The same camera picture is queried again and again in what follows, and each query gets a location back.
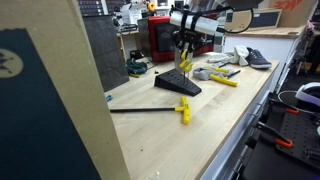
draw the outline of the yellow handle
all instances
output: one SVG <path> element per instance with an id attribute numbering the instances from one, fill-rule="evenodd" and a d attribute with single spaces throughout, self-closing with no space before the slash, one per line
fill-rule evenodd
<path id="1" fill-rule="evenodd" d="M 187 65 L 187 63 L 189 63 L 190 60 L 183 60 L 180 64 L 179 64 L 179 68 L 184 69 L 184 67 Z"/>
<path id="2" fill-rule="evenodd" d="M 135 78 L 139 78 L 140 77 L 140 75 L 138 75 L 138 74 L 129 74 L 129 76 L 131 76 L 131 77 L 135 77 Z"/>
<path id="3" fill-rule="evenodd" d="M 187 101 L 187 98 L 182 96 L 180 98 L 181 100 L 181 107 L 176 107 L 175 111 L 176 112 L 183 112 L 183 119 L 182 119 L 182 123 L 185 125 L 188 125 L 190 123 L 190 108 L 189 108 L 189 104 Z"/>
<path id="4" fill-rule="evenodd" d="M 182 52 L 180 58 L 181 58 L 182 60 L 186 60 L 186 59 L 187 59 L 187 56 L 188 56 L 188 49 L 185 49 L 185 50 Z"/>
<path id="5" fill-rule="evenodd" d="M 223 73 L 227 73 L 228 72 L 227 69 L 222 69 L 222 68 L 203 67 L 202 69 L 213 70 L 213 71 L 223 72 Z"/>
<path id="6" fill-rule="evenodd" d="M 237 82 L 234 82 L 234 81 L 230 81 L 228 80 L 228 78 L 221 78 L 219 76 L 216 76 L 214 74 L 210 74 L 210 78 L 212 80 L 215 80 L 215 81 L 218 81 L 218 82 L 221 82 L 223 84 L 227 84 L 227 85 L 230 85 L 230 86 L 238 86 L 238 83 Z"/>
<path id="7" fill-rule="evenodd" d="M 185 68 L 183 69 L 183 71 L 184 71 L 184 72 L 190 72 L 191 69 L 192 69 L 192 66 L 193 66 L 193 63 L 189 63 L 189 64 L 187 65 L 187 67 L 185 67 Z"/>

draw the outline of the yellow object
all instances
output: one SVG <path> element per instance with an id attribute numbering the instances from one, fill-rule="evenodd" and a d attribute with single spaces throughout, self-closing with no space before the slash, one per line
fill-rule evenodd
<path id="1" fill-rule="evenodd" d="M 186 60 L 186 59 L 187 59 L 187 56 L 188 56 L 188 49 L 185 49 L 185 50 L 182 52 L 180 58 L 181 58 L 182 60 Z"/>
<path id="2" fill-rule="evenodd" d="M 228 70 L 227 69 L 223 69 L 223 68 L 203 67 L 202 69 L 228 73 Z"/>
<path id="3" fill-rule="evenodd" d="M 154 11 L 154 4 L 153 3 L 148 3 L 147 8 L 149 11 Z"/>
<path id="4" fill-rule="evenodd" d="M 182 62 L 179 64 L 179 67 L 184 72 L 190 72 L 193 66 L 193 63 L 190 61 L 190 59 L 187 59 L 187 56 L 188 56 L 188 50 L 185 49 L 180 56 L 180 58 L 182 59 Z"/>
<path id="5" fill-rule="evenodd" d="M 190 60 L 183 60 L 183 61 L 179 64 L 179 68 L 183 69 L 188 63 L 190 63 Z"/>
<path id="6" fill-rule="evenodd" d="M 214 74 L 210 74 L 210 78 L 211 78 L 212 80 L 221 82 L 221 83 L 223 83 L 223 84 L 227 84 L 227 85 L 235 86 L 235 87 L 238 86 L 238 83 L 237 83 L 237 82 L 230 81 L 230 80 L 228 80 L 227 77 L 221 78 L 221 77 L 216 76 L 216 75 L 214 75 Z"/>
<path id="7" fill-rule="evenodd" d="M 132 76 L 132 77 L 135 77 L 135 78 L 139 78 L 140 77 L 140 75 L 138 75 L 138 74 L 129 74 L 129 76 Z"/>
<path id="8" fill-rule="evenodd" d="M 184 72 L 190 72 L 192 69 L 193 63 L 189 63 L 183 70 Z"/>
<path id="9" fill-rule="evenodd" d="M 190 123 L 190 108 L 187 101 L 187 98 L 182 96 L 181 98 L 181 105 L 182 107 L 176 107 L 174 110 L 176 112 L 183 112 L 183 119 L 182 123 L 188 125 Z"/>

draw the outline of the pegboard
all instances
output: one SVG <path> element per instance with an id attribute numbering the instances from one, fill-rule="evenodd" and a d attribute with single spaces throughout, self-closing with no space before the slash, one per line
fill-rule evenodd
<path id="1" fill-rule="evenodd" d="M 104 0 L 78 0 L 78 5 L 83 17 L 102 16 L 108 13 L 107 8 L 104 7 Z"/>
<path id="2" fill-rule="evenodd" d="M 311 115 L 286 113 L 280 134 L 293 141 L 292 148 L 277 145 L 277 150 L 298 159 L 317 170 L 320 170 L 320 136 L 317 134 L 318 125 Z"/>
<path id="3" fill-rule="evenodd" d="M 121 8 L 124 4 L 127 4 L 129 2 L 130 1 L 127 2 L 126 0 L 106 0 L 108 12 L 114 13 L 114 8 L 116 6 L 119 6 Z"/>

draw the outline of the workbench surface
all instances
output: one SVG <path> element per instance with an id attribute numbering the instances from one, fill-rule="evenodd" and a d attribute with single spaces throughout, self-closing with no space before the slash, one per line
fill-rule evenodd
<path id="1" fill-rule="evenodd" d="M 194 58 L 194 68 L 208 66 L 210 53 Z M 221 145 L 271 77 L 278 61 L 266 71 L 249 66 L 233 66 L 241 73 L 232 77 L 238 87 L 215 81 L 201 81 L 190 74 L 202 92 L 186 96 L 191 123 L 182 124 L 180 112 L 112 113 L 131 179 L 200 178 Z M 180 106 L 183 94 L 154 87 L 155 71 L 174 68 L 174 62 L 161 63 L 140 78 L 130 78 L 105 95 L 112 95 L 110 109 Z"/>

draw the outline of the wooden board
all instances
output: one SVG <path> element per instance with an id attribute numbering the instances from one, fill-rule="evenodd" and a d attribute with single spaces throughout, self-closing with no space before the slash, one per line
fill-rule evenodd
<path id="1" fill-rule="evenodd" d="M 77 2 L 4 0 L 0 22 L 0 30 L 28 32 L 101 178 L 129 179 Z"/>
<path id="2" fill-rule="evenodd" d="M 239 34 L 227 34 L 227 36 L 266 37 L 266 38 L 290 38 L 295 39 L 304 32 L 305 26 L 296 28 L 274 28 L 264 30 L 251 30 Z"/>
<path id="3" fill-rule="evenodd" d="M 209 57 L 210 54 L 203 54 L 195 58 L 194 68 L 208 66 Z M 233 66 L 235 70 L 241 69 L 232 78 L 239 83 L 238 87 L 192 77 L 202 92 L 195 97 L 186 96 L 191 108 L 189 125 L 182 124 L 182 114 L 178 112 L 113 113 L 130 178 L 158 175 L 159 179 L 199 178 L 271 78 L 278 62 L 272 64 L 266 71 Z M 182 94 L 154 87 L 155 71 L 164 73 L 173 68 L 174 62 L 161 63 L 140 78 L 130 77 L 130 82 L 105 94 L 113 96 L 109 108 L 179 106 Z"/>

